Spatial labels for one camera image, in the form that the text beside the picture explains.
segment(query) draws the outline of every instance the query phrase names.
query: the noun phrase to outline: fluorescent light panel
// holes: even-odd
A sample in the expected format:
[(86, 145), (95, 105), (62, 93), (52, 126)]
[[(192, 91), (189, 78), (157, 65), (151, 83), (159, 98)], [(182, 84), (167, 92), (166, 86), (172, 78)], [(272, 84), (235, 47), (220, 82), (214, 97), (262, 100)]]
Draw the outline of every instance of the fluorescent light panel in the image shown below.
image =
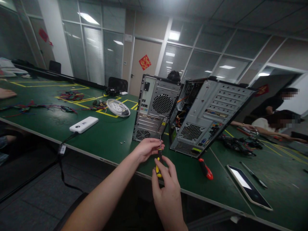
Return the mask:
[(94, 18), (92, 18), (90, 15), (88, 15), (87, 13), (78, 13), (81, 17), (83, 17), (86, 21), (92, 23), (92, 24), (97, 24), (99, 25), (99, 23), (97, 21), (95, 21)]
[(166, 52), (166, 55), (167, 55), (167, 56), (171, 56), (171, 57), (174, 57), (174, 56), (175, 56), (174, 53), (170, 53), (170, 52)]
[(220, 66), (221, 68), (224, 68), (224, 69), (233, 69), (235, 67), (232, 67), (232, 66), (228, 66), (228, 65), (224, 65), (224, 66)]
[(269, 74), (267, 74), (267, 73), (260, 73), (260, 74), (258, 74), (258, 76), (269, 76)]
[(115, 40), (114, 40), (114, 42), (115, 42), (116, 44), (123, 45), (123, 43), (120, 42), (120, 41), (115, 41)]
[(171, 30), (169, 33), (169, 39), (178, 41), (180, 39), (180, 32)]

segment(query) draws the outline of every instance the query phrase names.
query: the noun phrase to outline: computer tower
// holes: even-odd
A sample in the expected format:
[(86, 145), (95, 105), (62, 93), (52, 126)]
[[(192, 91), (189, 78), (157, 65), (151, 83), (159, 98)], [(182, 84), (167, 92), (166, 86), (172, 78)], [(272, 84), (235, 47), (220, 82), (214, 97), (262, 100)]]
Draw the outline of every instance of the computer tower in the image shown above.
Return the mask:
[(199, 158), (256, 89), (216, 77), (186, 81), (169, 124), (170, 149)]
[(159, 139), (169, 123), (183, 84), (169, 79), (142, 76), (133, 140)]

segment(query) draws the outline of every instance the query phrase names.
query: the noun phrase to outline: green table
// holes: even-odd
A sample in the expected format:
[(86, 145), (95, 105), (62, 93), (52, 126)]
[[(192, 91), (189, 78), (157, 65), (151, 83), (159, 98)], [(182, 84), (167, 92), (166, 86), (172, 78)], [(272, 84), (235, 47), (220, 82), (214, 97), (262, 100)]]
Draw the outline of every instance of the green table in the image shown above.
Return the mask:
[[(88, 116), (96, 117), (99, 122), (85, 133), (68, 141), (67, 146), (115, 166), (138, 145), (138, 142), (132, 141), (138, 101), (135, 96), (117, 97), (119, 101), (131, 109), (131, 115), (128, 118), (121, 118), (116, 117), (109, 109), (106, 113), (104, 111), (81, 110), (92, 105), (96, 98), (107, 100), (102, 96), (102, 90), (99, 89), (65, 81), (50, 81), (43, 78), (25, 80), (20, 77), (9, 79), (8, 82), (3, 81), (0, 85), (1, 88), (11, 89), (18, 94), (17, 97), (0, 101), (0, 107), (18, 103), (28, 104), (33, 99), (36, 104), (64, 105), (77, 109), (78, 112), (76, 115), (68, 112), (32, 108), (30, 112), (36, 115), (3, 117), (18, 113), (17, 109), (10, 109), (1, 112), (0, 115), (0, 120), (8, 124), (53, 142), (61, 143), (71, 134), (70, 126)], [(59, 99), (57, 93), (59, 90), (78, 90), (85, 97), (81, 102), (65, 102)], [(238, 134), (234, 128), (227, 130), (234, 133), (233, 135), (244, 136)], [(241, 154), (227, 150), (217, 141), (203, 156), (214, 175), (214, 180), (209, 181), (203, 176), (196, 159), (171, 151), (167, 135), (163, 136), (163, 140), (166, 144), (164, 155), (170, 158), (177, 168), (182, 192), (279, 229), (303, 230), (308, 228), (305, 221), (307, 214), (305, 211), (308, 208), (307, 197), (304, 195), (305, 192), (308, 192), (308, 176), (302, 171), (304, 167), (307, 167), (306, 164), (298, 160), (293, 161), (289, 155), (276, 147), (272, 147), (272, 150), (265, 147), (264, 151), (256, 151), (257, 157), (246, 158)], [(303, 162), (307, 161), (297, 153), (294, 153), (294, 155), (303, 159)], [(269, 212), (254, 206), (243, 196), (225, 168), (227, 164), (230, 164), (242, 169), (239, 161), (244, 161), (269, 187), (265, 191), (255, 183), (257, 189), (261, 191), (274, 211)], [(154, 156), (152, 156), (146, 163), (139, 166), (136, 174), (150, 179), (154, 165)]]

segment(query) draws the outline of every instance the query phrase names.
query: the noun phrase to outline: ceiling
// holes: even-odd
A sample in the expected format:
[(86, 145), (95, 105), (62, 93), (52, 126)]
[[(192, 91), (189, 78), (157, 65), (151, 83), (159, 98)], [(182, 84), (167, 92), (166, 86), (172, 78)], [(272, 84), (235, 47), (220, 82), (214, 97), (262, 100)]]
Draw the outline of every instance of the ceiling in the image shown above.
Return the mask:
[(128, 9), (308, 39), (308, 0), (103, 0)]

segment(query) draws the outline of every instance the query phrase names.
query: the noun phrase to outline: white shirt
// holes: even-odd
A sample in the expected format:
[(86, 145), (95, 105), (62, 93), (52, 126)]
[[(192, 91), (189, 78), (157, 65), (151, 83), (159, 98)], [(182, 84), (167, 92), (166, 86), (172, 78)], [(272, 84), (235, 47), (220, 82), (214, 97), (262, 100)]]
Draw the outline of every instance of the white shirt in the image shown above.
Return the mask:
[(255, 126), (255, 127), (263, 128), (263, 129), (265, 129), (269, 132), (275, 132), (275, 130), (276, 130), (276, 128), (270, 127), (267, 119), (265, 119), (265, 118), (256, 119), (251, 125)]

